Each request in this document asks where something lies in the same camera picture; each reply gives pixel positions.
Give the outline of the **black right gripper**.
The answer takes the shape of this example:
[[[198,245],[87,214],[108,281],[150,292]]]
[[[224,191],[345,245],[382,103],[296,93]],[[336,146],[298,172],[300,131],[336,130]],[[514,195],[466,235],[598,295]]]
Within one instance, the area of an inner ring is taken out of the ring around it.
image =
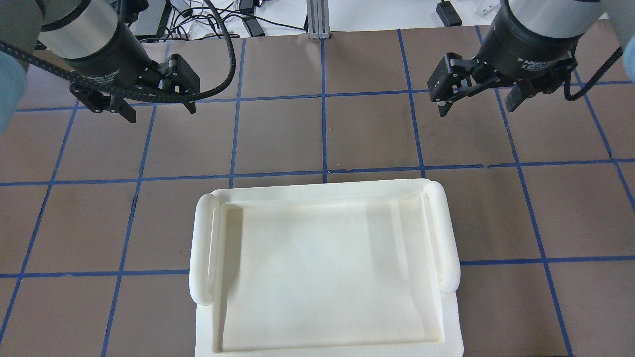
[[[531,93],[552,91],[570,76],[588,29],[587,7],[501,7],[475,58],[442,56],[427,80],[430,100],[445,117],[460,99],[515,84],[504,100],[512,113]]]

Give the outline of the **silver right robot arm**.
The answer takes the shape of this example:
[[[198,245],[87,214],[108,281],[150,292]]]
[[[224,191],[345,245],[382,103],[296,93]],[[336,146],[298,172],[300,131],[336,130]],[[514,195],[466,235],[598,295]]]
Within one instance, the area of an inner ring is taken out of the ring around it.
[[[577,45],[604,14],[620,45],[587,84],[572,93]],[[505,107],[513,112],[524,100],[560,87],[566,100],[580,99],[619,58],[633,79],[632,0],[502,0],[477,54],[469,59],[454,52],[445,54],[427,86],[440,116],[446,116],[458,100],[502,87],[511,88]]]

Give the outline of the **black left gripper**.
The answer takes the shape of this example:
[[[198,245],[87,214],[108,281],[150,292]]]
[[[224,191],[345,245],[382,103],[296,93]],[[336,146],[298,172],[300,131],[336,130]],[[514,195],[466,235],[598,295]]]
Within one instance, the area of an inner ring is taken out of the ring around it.
[[[200,93],[200,78],[180,54],[171,54],[159,65],[153,61],[133,32],[123,23],[107,30],[93,25],[68,25],[61,27],[63,46],[61,58],[72,68],[61,78],[70,81],[69,91],[86,108],[94,113],[110,112],[124,117],[129,123],[137,122],[136,110],[122,97],[104,95],[73,82],[82,76],[86,80],[123,90],[161,88],[170,94],[181,96]]]

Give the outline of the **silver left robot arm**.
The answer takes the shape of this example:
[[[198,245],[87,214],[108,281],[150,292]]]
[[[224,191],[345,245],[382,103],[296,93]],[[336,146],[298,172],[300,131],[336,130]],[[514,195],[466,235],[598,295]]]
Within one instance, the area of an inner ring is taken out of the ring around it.
[[[1,2],[1,131],[27,89],[29,66],[68,80],[95,113],[136,122],[129,100],[182,103],[195,113],[200,78],[181,55],[154,61],[106,0]]]

